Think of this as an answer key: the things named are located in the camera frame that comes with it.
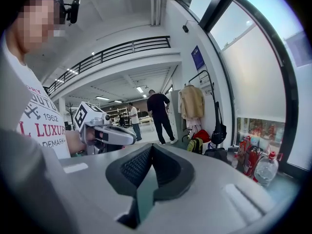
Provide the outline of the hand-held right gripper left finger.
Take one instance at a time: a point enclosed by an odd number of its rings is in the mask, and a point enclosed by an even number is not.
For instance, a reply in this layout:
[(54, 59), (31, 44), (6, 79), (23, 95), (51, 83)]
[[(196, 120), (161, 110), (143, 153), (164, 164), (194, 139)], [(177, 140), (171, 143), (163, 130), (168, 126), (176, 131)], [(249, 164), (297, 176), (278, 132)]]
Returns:
[(138, 187), (152, 166), (152, 147), (146, 144), (108, 165), (106, 179), (116, 193), (136, 197)]

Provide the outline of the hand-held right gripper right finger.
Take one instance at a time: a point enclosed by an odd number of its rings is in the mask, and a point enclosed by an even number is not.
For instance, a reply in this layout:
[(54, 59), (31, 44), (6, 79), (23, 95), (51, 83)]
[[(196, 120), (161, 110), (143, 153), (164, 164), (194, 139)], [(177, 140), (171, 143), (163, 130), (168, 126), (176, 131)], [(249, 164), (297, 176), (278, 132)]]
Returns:
[(151, 155), (158, 184), (154, 200), (173, 200), (185, 194), (195, 179), (193, 165), (164, 146), (153, 145)]

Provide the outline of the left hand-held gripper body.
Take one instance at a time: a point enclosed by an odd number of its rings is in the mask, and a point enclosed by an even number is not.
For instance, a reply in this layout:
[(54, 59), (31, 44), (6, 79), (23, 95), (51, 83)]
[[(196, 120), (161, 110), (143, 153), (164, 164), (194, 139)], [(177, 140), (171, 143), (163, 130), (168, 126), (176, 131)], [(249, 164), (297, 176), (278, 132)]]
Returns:
[[(106, 112), (87, 102), (80, 103), (74, 116), (74, 123), (79, 130), (80, 140), (86, 144), (87, 155), (120, 150), (136, 142), (135, 134), (123, 127), (114, 126)], [(94, 128), (94, 141), (86, 141), (87, 128)]]

